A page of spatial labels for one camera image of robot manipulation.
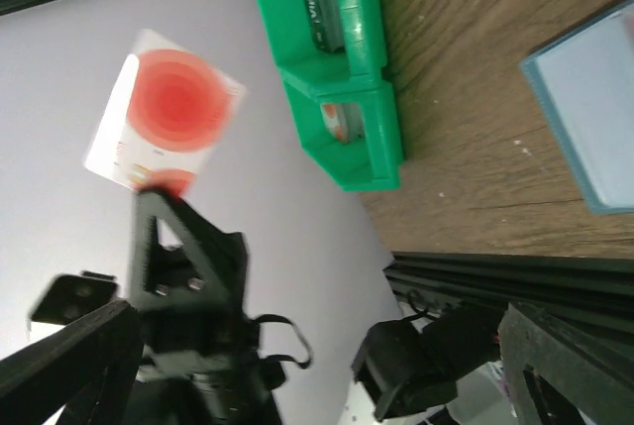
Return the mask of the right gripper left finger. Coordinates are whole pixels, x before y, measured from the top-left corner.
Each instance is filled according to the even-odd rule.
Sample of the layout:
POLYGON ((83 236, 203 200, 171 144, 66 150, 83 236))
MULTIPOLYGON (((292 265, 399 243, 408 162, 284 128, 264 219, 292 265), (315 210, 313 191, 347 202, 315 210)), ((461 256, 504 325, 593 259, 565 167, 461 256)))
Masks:
POLYGON ((121 423, 143 347, 133 306, 100 307, 1 361, 1 422, 121 423))

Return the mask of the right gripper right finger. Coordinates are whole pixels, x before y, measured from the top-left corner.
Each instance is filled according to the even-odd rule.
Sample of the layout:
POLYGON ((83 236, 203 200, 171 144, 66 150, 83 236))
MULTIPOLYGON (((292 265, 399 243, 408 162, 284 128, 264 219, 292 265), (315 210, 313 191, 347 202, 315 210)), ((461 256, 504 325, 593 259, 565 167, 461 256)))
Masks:
POLYGON ((545 310, 510 304, 499 328, 521 424, 633 422, 633 343, 600 338, 545 310))

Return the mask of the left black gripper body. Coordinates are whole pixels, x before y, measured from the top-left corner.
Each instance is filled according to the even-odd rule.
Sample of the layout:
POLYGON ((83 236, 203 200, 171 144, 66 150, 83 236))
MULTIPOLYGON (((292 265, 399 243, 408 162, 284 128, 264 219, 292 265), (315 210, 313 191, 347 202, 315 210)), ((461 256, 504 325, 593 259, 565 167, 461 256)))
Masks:
POLYGON ((169 249, 136 237, 133 305, 142 320, 140 381, 169 424, 278 424, 282 356, 259 354, 261 325, 244 311, 248 252, 240 233, 187 234, 169 249))

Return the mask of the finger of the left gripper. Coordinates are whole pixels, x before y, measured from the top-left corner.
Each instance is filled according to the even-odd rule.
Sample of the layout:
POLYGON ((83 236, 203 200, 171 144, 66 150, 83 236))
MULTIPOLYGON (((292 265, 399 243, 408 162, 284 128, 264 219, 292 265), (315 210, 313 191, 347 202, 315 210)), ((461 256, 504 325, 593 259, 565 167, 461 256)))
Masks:
POLYGON ((137 309, 231 309, 233 235, 161 188, 141 190, 129 300, 137 309))

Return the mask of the white red circle card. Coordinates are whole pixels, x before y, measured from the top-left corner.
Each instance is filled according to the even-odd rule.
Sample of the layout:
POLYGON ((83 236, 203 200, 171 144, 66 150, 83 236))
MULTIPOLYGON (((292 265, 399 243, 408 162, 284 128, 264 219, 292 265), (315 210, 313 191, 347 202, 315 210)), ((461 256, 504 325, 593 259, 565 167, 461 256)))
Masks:
POLYGON ((214 151, 247 93, 203 57, 143 29, 111 90, 84 160, 132 190, 180 197, 214 151))

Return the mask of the blue leather card holder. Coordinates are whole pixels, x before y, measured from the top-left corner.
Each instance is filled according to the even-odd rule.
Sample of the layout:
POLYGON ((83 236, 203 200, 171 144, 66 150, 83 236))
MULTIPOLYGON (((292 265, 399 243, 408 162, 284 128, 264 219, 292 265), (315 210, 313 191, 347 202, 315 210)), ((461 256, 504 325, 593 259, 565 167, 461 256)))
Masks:
POLYGON ((633 210, 633 2, 520 63, 588 208, 633 210))

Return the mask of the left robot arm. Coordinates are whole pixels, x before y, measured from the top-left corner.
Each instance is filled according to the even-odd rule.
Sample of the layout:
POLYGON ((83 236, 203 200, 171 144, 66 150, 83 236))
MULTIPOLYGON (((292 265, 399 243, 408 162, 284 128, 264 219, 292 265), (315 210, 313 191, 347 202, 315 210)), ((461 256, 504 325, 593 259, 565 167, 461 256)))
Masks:
POLYGON ((258 209, 226 233, 161 188, 136 197, 128 298, 140 377, 185 424, 416 423, 463 388, 404 317, 360 205, 258 209))

